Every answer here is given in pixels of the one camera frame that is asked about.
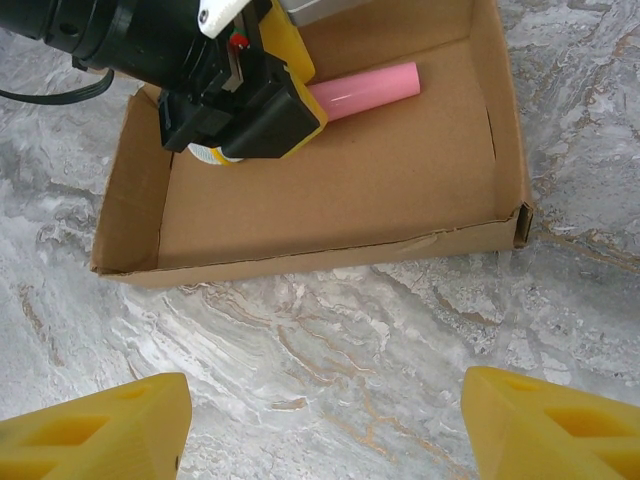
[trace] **cardboard box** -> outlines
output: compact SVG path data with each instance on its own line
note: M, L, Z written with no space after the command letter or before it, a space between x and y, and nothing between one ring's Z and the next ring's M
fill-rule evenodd
M423 93L294 156L212 167L129 104L92 253L147 287L512 249L532 202L495 0L374 0L302 30L319 81L415 60Z

